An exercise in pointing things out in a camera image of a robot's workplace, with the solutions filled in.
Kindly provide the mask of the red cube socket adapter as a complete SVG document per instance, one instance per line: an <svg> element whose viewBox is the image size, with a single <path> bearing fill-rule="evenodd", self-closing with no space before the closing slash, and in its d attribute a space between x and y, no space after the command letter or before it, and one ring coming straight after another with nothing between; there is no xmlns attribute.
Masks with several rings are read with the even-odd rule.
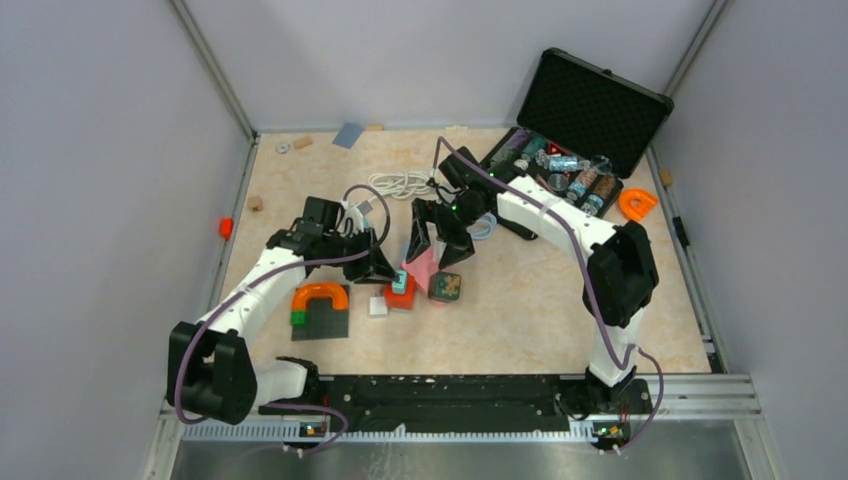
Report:
<svg viewBox="0 0 848 480"><path fill-rule="evenodd" d="M412 310L414 308L417 291L415 279L412 276L409 276L409 285L406 294L402 296L393 295L391 293L390 285L384 291L384 298L388 308L394 310Z"/></svg>

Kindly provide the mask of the teal small plug adapter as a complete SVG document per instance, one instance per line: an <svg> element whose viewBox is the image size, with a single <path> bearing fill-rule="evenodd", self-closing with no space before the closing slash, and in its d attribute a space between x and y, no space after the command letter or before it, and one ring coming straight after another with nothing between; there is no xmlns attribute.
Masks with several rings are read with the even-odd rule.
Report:
<svg viewBox="0 0 848 480"><path fill-rule="evenodd" d="M409 285L409 274L404 269L398 269L395 272L394 280L390 285L391 293L393 295L402 296L406 294L407 288Z"/></svg>

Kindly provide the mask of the pink triangular power strip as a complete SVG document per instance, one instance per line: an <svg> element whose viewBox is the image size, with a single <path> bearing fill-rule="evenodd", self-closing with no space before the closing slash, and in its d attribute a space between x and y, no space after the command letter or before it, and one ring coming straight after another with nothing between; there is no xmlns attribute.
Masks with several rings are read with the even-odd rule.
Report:
<svg viewBox="0 0 848 480"><path fill-rule="evenodd" d="M433 247L428 248L412 262L404 260L401 263L401 268L412 277L417 288L425 296L428 296L430 292L431 277L440 271Z"/></svg>

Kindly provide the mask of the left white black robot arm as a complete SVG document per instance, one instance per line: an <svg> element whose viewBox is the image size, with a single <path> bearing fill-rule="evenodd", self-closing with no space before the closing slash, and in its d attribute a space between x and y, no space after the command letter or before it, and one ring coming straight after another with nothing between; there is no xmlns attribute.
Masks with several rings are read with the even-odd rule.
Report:
<svg viewBox="0 0 848 480"><path fill-rule="evenodd" d="M337 267L354 284L390 284L395 270L367 206L309 197L289 228L270 236L254 266L224 299L200 319L180 322L170 333L166 400L186 424L213 419L241 423L255 407L283 400L297 413L319 404L314 367L283 357L257 368L251 343L277 307L322 266Z"/></svg>

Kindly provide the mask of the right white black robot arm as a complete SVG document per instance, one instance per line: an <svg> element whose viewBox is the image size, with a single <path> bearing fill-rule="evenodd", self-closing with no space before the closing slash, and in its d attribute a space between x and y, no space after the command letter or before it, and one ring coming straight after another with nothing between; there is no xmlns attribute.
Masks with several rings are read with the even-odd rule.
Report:
<svg viewBox="0 0 848 480"><path fill-rule="evenodd" d="M467 260L475 252L468 229L488 213L564 251L580 268L583 302L598 326L586 397L594 409L614 411L626 400L639 326L659 283L645 228L635 221L616 225L586 213L508 162L484 169L452 150L447 157L436 152L431 171L442 174L455 194L450 201L413 200L406 262L415 262L434 240L443 245L440 268Z"/></svg>

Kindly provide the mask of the dark green cube adapter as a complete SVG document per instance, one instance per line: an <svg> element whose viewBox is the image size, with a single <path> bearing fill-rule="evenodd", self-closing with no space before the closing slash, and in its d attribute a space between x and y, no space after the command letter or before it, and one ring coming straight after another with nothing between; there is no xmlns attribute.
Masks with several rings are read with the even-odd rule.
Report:
<svg viewBox="0 0 848 480"><path fill-rule="evenodd" d="M430 300L451 303L460 298L462 277L459 274L438 271L429 280L428 298Z"/></svg>

